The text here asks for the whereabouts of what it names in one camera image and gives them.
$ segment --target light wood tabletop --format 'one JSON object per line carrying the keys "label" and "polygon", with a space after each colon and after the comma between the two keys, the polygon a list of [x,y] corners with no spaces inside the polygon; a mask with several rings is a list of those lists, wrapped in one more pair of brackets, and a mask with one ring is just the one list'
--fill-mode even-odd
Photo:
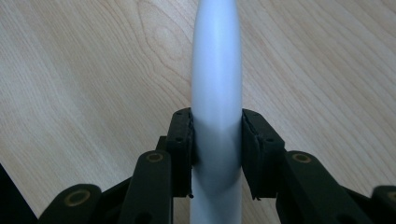
{"label": "light wood tabletop", "polygon": [[[39,216],[63,189],[108,189],[191,105],[198,1],[0,2],[0,162]],[[238,1],[243,106],[287,150],[370,195],[396,185],[396,1]],[[243,222],[278,223],[275,200]],[[176,199],[175,223],[188,223]]]}

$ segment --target white tube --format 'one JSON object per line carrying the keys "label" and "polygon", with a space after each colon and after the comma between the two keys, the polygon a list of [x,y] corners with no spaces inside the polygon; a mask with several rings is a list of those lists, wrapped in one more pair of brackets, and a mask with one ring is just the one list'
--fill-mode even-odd
{"label": "white tube", "polygon": [[192,56],[191,110],[198,162],[191,223],[241,223],[242,71],[236,0],[200,0]]}

